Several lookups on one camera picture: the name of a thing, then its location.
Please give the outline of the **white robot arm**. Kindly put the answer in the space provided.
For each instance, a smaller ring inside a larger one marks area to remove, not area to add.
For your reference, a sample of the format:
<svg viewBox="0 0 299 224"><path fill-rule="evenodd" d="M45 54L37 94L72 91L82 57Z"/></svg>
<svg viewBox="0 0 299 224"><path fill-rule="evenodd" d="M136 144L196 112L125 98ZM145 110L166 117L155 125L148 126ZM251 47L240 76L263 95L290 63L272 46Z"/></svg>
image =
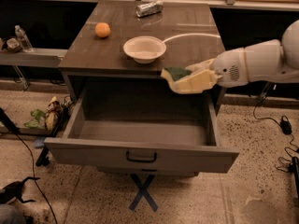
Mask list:
<svg viewBox="0 0 299 224"><path fill-rule="evenodd" d="M233 88L255 81L299 82L299 21L280 40L231 49L185 68L164 68L161 77L179 94L202 93L215 85Z"/></svg>

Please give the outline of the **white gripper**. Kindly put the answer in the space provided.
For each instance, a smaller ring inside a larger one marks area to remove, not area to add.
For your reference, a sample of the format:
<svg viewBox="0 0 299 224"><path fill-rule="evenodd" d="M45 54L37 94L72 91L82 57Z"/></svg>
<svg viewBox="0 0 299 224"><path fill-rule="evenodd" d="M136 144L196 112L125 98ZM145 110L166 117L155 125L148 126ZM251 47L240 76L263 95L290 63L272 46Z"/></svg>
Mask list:
<svg viewBox="0 0 299 224"><path fill-rule="evenodd" d="M210 65L216 73L209 70ZM170 89L175 93L195 94L211 90L216 84L224 88L233 88L249 83L243 48L227 50L214 60L191 64L185 69L192 73L177 81L169 81Z"/></svg>

